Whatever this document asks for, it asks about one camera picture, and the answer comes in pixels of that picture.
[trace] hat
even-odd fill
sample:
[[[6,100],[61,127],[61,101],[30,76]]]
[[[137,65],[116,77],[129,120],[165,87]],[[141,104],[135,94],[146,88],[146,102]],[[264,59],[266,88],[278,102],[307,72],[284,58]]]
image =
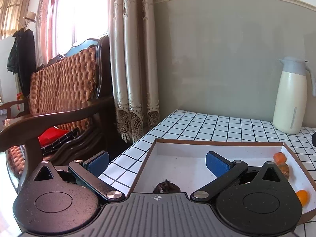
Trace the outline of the hat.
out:
[[[32,11],[29,11],[27,13],[27,15],[25,17],[23,17],[25,20],[29,20],[29,21],[32,21],[32,22],[35,22],[35,17],[36,17],[36,13],[35,12],[32,12]]]

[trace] white thermos jug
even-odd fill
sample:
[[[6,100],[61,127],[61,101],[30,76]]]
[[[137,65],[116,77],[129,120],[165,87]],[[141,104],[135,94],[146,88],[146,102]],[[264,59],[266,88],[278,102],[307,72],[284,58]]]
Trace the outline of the white thermos jug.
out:
[[[306,70],[312,81],[312,95],[316,96],[315,78],[305,60],[285,57],[280,60],[283,71],[276,97],[273,125],[287,134],[297,134],[303,123],[307,100]]]

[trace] cardboard box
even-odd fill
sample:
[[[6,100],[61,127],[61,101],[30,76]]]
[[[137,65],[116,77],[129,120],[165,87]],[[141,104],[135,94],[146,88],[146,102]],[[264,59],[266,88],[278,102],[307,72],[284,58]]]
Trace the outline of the cardboard box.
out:
[[[129,190],[152,193],[165,179],[179,186],[188,196],[216,177],[207,169],[205,157],[214,151],[229,161],[242,160],[249,166],[262,166],[283,152],[290,168],[289,183],[295,192],[310,194],[299,224],[316,215],[316,183],[293,151],[283,142],[215,142],[156,139]]]

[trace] red cloth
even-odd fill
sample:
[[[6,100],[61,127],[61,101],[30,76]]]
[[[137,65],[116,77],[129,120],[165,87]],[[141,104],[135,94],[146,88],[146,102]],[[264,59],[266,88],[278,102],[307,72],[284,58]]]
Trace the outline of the red cloth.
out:
[[[49,145],[68,132],[68,130],[62,130],[56,127],[48,128],[44,133],[42,133],[42,135],[39,136],[39,143],[41,147]]]

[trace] curtain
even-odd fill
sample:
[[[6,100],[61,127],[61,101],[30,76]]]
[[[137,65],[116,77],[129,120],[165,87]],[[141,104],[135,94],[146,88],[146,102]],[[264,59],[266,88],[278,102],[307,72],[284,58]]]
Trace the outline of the curtain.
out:
[[[118,131],[136,142],[159,122],[153,0],[109,0],[108,11]]]
[[[49,6],[50,0],[39,0],[35,23],[35,55],[37,67],[46,64],[49,58],[52,58],[52,42],[47,31]]]
[[[30,0],[0,0],[0,39],[13,35],[25,24],[23,17],[27,14]]]

